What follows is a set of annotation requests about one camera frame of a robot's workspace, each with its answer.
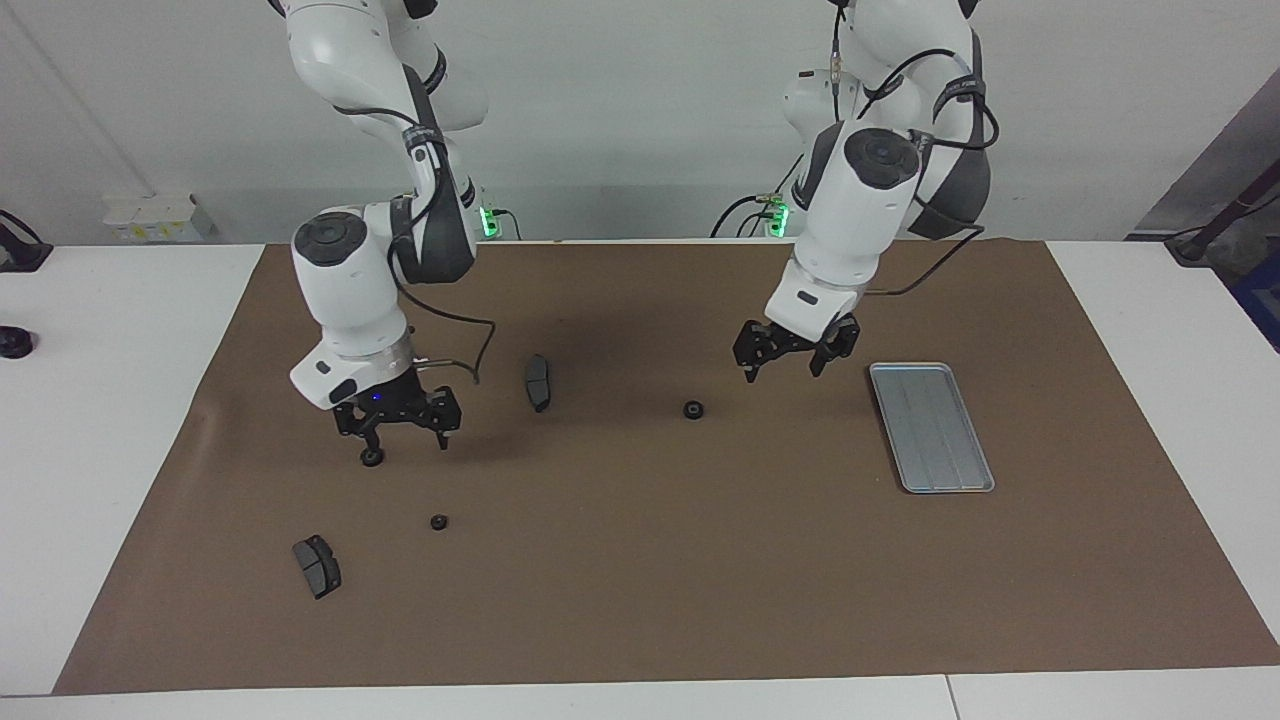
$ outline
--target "silver tray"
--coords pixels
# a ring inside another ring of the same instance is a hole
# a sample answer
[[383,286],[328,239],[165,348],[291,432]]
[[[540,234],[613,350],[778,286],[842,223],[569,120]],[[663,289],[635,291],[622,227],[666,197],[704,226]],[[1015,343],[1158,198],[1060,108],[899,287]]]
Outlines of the silver tray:
[[951,368],[942,363],[876,363],[870,375],[908,492],[995,489]]

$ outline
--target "white tabletop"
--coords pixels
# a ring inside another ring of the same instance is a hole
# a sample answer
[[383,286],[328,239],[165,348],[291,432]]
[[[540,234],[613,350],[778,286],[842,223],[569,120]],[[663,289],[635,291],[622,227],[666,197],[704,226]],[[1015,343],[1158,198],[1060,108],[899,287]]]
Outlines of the white tabletop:
[[[1207,270],[1158,245],[1051,243],[1272,634],[1280,629],[1280,356]],[[261,249],[59,249],[0,275],[0,693],[47,693]],[[1280,670],[5,698],[3,717],[1274,717]]]

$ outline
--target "green led indicator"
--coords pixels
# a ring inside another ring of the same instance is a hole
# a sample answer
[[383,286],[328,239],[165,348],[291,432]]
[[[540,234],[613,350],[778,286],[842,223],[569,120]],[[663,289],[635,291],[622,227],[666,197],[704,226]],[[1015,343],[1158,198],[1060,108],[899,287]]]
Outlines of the green led indicator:
[[787,234],[787,219],[791,217],[791,208],[786,202],[773,202],[773,211],[769,218],[768,231],[773,237]]
[[502,228],[498,225],[498,218],[494,218],[488,208],[480,208],[480,220],[484,223],[485,240],[498,237],[498,233],[502,232]]

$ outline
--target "brown table surface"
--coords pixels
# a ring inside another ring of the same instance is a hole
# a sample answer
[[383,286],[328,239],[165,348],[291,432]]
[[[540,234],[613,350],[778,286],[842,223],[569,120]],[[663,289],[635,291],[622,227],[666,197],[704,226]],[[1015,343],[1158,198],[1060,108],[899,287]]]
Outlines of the brown table surface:
[[[899,243],[878,282],[943,250]],[[389,428],[370,470],[287,380],[317,332],[268,249],[55,692],[1280,664],[1043,245],[974,243],[865,300],[820,379],[796,356],[748,386],[730,346],[787,252],[484,247],[415,288],[500,323],[483,386],[424,375],[462,432]],[[407,313],[433,356],[483,338]],[[993,493],[901,491],[865,374],[892,360],[955,369]],[[312,533],[343,573],[321,601]]]

